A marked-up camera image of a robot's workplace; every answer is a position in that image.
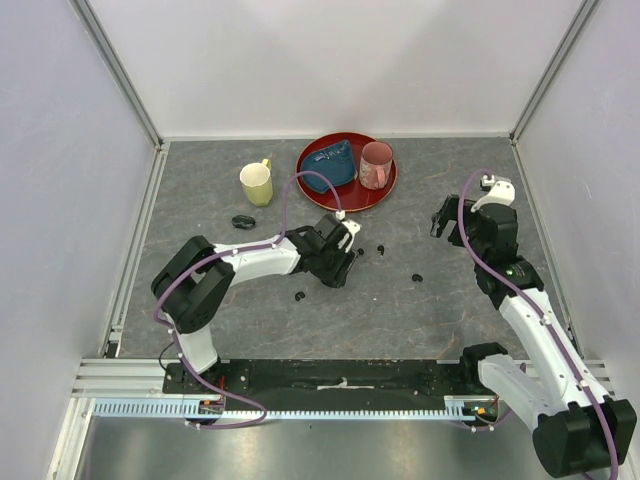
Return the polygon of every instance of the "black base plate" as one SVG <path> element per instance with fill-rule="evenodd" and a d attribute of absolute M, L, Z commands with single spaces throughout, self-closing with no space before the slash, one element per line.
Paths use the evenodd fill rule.
<path fill-rule="evenodd" d="M 445 395 L 493 395 L 465 382 L 457 363 L 437 360 L 228 360 L 202 374 L 208 382 L 276 411 L 441 410 Z M 337 386 L 368 388 L 321 388 Z M 202 395 L 181 363 L 167 366 L 165 394 Z M 227 398 L 229 410 L 253 407 Z"/>

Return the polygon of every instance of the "blue pouch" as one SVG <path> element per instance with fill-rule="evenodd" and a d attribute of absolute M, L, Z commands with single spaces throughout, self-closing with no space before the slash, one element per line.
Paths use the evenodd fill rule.
<path fill-rule="evenodd" d="M 356 176 L 356 162 L 349 140 L 310 153 L 302 160 L 300 171 L 318 172 L 327 177 L 334 187 L 349 183 Z M 314 192 L 326 193 L 329 190 L 326 182 L 316 176 L 304 175 L 302 181 Z"/>

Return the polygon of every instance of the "white wall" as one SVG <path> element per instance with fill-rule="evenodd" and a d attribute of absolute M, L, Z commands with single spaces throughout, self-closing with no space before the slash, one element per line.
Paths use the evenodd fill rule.
<path fill-rule="evenodd" d="M 92 0 L 165 136 L 508 132 L 580 0 Z"/>
<path fill-rule="evenodd" d="M 578 339 L 638 412 L 639 18 L 601 3 L 521 142 Z"/>
<path fill-rule="evenodd" d="M 0 5 L 0 464 L 44 478 L 152 147 L 66 0 Z"/>

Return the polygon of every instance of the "yellow mug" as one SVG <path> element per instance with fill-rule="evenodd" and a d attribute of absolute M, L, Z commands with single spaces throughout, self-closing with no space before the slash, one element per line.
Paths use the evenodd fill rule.
<path fill-rule="evenodd" d="M 273 197 L 271 184 L 271 160 L 265 158 L 262 163 L 250 163 L 240 170 L 242 189 L 249 201 L 257 207 L 269 205 Z"/>

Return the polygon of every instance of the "pink mug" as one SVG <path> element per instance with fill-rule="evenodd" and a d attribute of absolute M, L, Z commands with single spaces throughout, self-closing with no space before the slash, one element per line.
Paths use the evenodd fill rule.
<path fill-rule="evenodd" d="M 371 190 L 384 188 L 389 180 L 393 150 L 384 142 L 367 143 L 360 159 L 360 183 Z"/>

